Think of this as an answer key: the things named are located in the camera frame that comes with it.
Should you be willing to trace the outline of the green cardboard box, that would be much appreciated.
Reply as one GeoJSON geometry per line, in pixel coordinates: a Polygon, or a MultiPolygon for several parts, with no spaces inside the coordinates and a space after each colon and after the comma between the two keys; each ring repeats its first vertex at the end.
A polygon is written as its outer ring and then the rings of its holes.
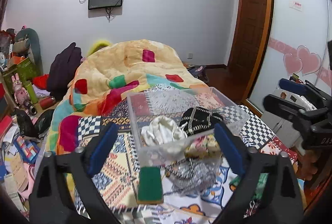
{"type": "Polygon", "coordinates": [[[11,77],[16,73],[18,73],[23,86],[26,86],[33,78],[40,76],[40,69],[30,61],[30,58],[26,58],[19,64],[11,66],[7,71],[3,72],[2,77],[10,94],[14,94],[11,77]]]}

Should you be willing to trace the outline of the white cloth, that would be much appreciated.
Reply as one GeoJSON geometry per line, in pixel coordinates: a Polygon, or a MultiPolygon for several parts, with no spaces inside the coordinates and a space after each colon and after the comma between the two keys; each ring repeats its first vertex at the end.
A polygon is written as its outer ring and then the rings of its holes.
{"type": "Polygon", "coordinates": [[[147,146],[157,146],[183,140],[187,133],[173,119],[160,115],[142,127],[141,137],[147,146]]]}

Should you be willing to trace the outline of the floral yellow scrunchie cloth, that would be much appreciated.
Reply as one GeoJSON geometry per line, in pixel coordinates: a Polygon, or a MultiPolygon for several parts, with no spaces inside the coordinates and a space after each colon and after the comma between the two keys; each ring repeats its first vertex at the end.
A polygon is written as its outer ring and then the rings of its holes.
{"type": "Polygon", "coordinates": [[[186,158],[214,158],[222,155],[220,146],[213,134],[201,136],[193,140],[193,142],[185,149],[186,158]]]}

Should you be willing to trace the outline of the clear plastic storage box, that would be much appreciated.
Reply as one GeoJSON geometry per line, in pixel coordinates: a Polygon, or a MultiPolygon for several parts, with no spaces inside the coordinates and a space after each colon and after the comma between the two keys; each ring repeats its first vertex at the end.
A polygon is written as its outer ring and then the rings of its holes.
{"type": "Polygon", "coordinates": [[[249,115],[214,87],[146,91],[127,97],[131,133],[142,167],[183,159],[197,138],[223,122],[238,136],[249,115]]]}

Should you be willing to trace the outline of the green yellow scrub sponge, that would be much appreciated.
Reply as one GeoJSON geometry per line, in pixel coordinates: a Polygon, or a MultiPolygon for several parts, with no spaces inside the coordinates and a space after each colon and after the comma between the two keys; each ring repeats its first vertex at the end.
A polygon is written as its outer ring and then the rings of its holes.
{"type": "Polygon", "coordinates": [[[137,204],[158,205],[163,203],[163,186],[160,168],[142,167],[139,174],[137,204]]]}

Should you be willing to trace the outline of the green cylinder bottle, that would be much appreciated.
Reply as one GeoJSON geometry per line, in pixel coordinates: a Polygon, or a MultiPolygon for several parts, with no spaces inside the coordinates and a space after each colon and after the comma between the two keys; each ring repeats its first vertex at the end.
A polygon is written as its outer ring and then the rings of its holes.
{"type": "Polygon", "coordinates": [[[30,80],[26,82],[25,88],[28,92],[31,103],[36,104],[38,102],[38,98],[37,98],[36,93],[34,91],[33,84],[30,82],[30,80]]]}

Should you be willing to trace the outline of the dark purple jacket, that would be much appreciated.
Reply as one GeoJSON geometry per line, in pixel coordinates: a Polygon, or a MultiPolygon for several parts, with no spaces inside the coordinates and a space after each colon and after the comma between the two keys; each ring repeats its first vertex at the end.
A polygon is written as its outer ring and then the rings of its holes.
{"type": "Polygon", "coordinates": [[[62,100],[65,96],[67,85],[73,80],[81,59],[81,49],[76,46],[75,42],[56,55],[50,67],[46,87],[56,101],[62,100]]]}

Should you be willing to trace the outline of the red thermos bottle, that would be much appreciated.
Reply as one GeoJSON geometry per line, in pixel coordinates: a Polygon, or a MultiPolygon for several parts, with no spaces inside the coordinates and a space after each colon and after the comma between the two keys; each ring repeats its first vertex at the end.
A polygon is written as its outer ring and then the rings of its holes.
{"type": "Polygon", "coordinates": [[[42,100],[40,100],[40,107],[42,108],[42,110],[46,110],[52,106],[54,106],[54,104],[56,103],[56,99],[53,96],[48,96],[43,98],[42,100]]]}

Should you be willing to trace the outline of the colourful plush blanket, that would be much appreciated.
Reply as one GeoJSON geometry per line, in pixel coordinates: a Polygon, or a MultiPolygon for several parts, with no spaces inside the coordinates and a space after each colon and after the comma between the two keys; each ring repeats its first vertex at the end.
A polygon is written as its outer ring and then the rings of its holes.
{"type": "Polygon", "coordinates": [[[206,87],[185,68],[177,52],[166,44],[146,39],[104,47],[77,68],[66,95],[55,108],[46,150],[65,154],[74,150],[61,121],[70,116],[108,115],[129,93],[158,84],[176,89],[206,87]]]}

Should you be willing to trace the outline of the patchwork patterned tablecloth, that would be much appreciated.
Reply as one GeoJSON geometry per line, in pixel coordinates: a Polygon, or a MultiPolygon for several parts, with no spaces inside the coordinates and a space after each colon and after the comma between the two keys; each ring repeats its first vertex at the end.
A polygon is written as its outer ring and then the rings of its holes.
{"type": "Polygon", "coordinates": [[[158,116],[181,124],[182,116],[190,108],[204,108],[222,116],[225,124],[246,146],[253,146],[267,154],[286,150],[273,131],[246,106],[238,106],[226,96],[208,88],[202,91],[178,90],[167,84],[157,84],[144,92],[121,101],[105,116],[83,117],[78,122],[78,141],[87,146],[92,137],[108,123],[115,123],[117,139],[99,173],[92,177],[104,202],[123,223],[208,223],[228,202],[239,178],[222,156],[215,157],[213,135],[201,131],[195,137],[172,142],[167,146],[147,148],[141,130],[149,128],[158,116]],[[137,203],[141,167],[158,166],[164,169],[188,167],[190,153],[206,152],[196,167],[212,168],[216,182],[201,192],[183,195],[173,189],[178,179],[163,178],[166,194],[161,206],[140,206],[137,203]]]}

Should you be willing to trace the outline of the pink bunny plush toy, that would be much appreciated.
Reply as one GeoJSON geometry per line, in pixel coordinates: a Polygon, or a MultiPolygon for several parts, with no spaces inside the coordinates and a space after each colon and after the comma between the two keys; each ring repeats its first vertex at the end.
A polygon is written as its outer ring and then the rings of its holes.
{"type": "Polygon", "coordinates": [[[18,73],[12,75],[11,79],[12,79],[12,87],[14,91],[15,102],[18,104],[18,106],[24,106],[24,101],[29,100],[28,92],[22,85],[18,73]]]}

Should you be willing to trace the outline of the brown wooden door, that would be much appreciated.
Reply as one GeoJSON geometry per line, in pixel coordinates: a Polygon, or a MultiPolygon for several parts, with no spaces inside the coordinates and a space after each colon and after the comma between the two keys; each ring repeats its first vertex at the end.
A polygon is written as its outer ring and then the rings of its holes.
{"type": "Polygon", "coordinates": [[[269,24],[268,3],[271,0],[239,0],[237,19],[228,68],[231,96],[240,102],[248,95],[250,80],[261,59],[264,32],[269,24]]]}

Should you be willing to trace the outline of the grey green plush toy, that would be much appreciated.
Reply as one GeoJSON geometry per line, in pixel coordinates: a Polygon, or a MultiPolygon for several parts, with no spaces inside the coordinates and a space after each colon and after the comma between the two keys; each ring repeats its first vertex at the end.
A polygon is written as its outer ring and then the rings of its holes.
{"type": "Polygon", "coordinates": [[[39,37],[34,29],[20,30],[15,35],[13,50],[17,51],[19,55],[27,56],[38,67],[39,72],[43,72],[39,37]]]}

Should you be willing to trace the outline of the green knitted cloth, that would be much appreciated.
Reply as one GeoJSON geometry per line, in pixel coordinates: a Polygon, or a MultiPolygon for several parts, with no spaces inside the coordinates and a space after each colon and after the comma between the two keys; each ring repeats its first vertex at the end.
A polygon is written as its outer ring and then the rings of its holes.
{"type": "Polygon", "coordinates": [[[244,189],[246,192],[249,192],[249,194],[252,194],[252,200],[258,202],[262,199],[268,176],[268,173],[261,173],[259,178],[256,180],[249,180],[248,176],[245,176],[245,178],[237,176],[231,180],[229,188],[231,191],[235,191],[240,186],[241,190],[244,189]]]}

